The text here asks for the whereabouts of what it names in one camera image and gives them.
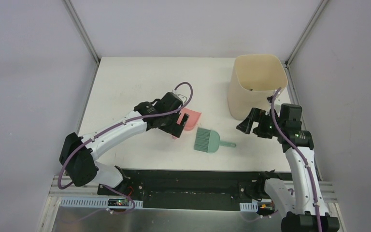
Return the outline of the pink plastic dustpan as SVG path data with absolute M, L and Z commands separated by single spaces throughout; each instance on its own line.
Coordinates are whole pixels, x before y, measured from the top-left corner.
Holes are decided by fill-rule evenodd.
M 185 131 L 192 131 L 196 127 L 202 113 L 198 112 L 198 111 L 188 109 L 188 108 L 183 108 L 179 112 L 176 112 L 176 114 L 179 115 L 177 117 L 177 122 L 176 122 L 176 124 L 178 124 L 178 125 L 181 124 L 181 121 L 183 120 L 183 117 L 185 115 L 188 115 L 188 119 L 185 122 L 185 125 L 184 125 L 184 128 L 183 128 L 183 132 L 185 132 Z

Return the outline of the green hand brush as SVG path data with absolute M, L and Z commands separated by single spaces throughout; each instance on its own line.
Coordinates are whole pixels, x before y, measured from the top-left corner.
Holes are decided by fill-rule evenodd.
M 194 142 L 194 150 L 215 153 L 220 146 L 235 148 L 237 145 L 233 142 L 223 141 L 218 132 L 198 127 Z

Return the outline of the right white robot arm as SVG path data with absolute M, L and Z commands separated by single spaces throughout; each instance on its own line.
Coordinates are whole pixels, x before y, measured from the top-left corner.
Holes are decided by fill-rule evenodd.
M 314 143 L 301 122 L 302 107 L 284 103 L 280 112 L 252 108 L 236 128 L 260 138 L 276 137 L 289 163 L 293 180 L 290 193 L 283 181 L 269 176 L 255 184 L 261 198 L 270 197 L 282 217 L 283 232 L 337 232 L 340 222 L 325 204 L 314 163 Z

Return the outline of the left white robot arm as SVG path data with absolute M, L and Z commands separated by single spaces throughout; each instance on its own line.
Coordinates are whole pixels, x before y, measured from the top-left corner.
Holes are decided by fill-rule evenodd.
M 115 195 L 127 192 L 128 182 L 120 168 L 100 163 L 99 158 L 123 141 L 150 129 L 160 129 L 179 138 L 188 116 L 180 116 L 184 97 L 173 92 L 161 99 L 141 102 L 114 125 L 78 136 L 75 132 L 65 138 L 59 157 L 61 173 L 67 173 L 77 187 L 90 182 L 109 186 Z

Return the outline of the beige waste bin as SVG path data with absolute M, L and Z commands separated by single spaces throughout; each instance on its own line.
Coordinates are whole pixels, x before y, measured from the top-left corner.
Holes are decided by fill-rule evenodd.
M 267 98 L 288 85 L 285 69 L 275 55 L 252 54 L 235 58 L 227 101 L 231 116 L 244 120 L 252 108 L 269 110 Z

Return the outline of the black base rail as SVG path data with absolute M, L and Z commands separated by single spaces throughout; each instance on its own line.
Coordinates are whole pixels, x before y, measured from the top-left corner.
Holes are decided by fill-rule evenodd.
M 116 188 L 144 208 L 239 211 L 240 204 L 265 200 L 268 178 L 291 181 L 276 171 L 220 172 L 123 169 L 126 179 Z

